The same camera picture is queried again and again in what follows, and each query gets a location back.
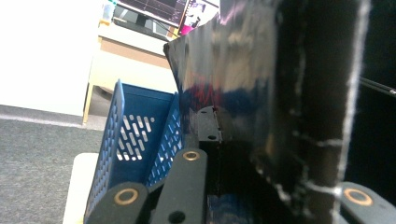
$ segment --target gray carpet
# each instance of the gray carpet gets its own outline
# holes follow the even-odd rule
[[[73,159],[102,134],[0,119],[0,223],[62,223]]]

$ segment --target black metal panel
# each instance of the black metal panel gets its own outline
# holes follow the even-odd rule
[[[148,195],[148,190],[142,184],[132,182],[118,184],[105,193],[84,223],[148,223],[150,216]]]
[[[368,0],[220,1],[218,18],[165,46],[185,139],[199,135],[200,109],[222,108],[230,120],[220,124],[229,138],[219,145],[219,162],[232,148],[238,163],[274,186],[296,219],[332,223],[369,7]],[[186,141],[186,147],[197,144]],[[209,172],[232,175],[224,169]]]

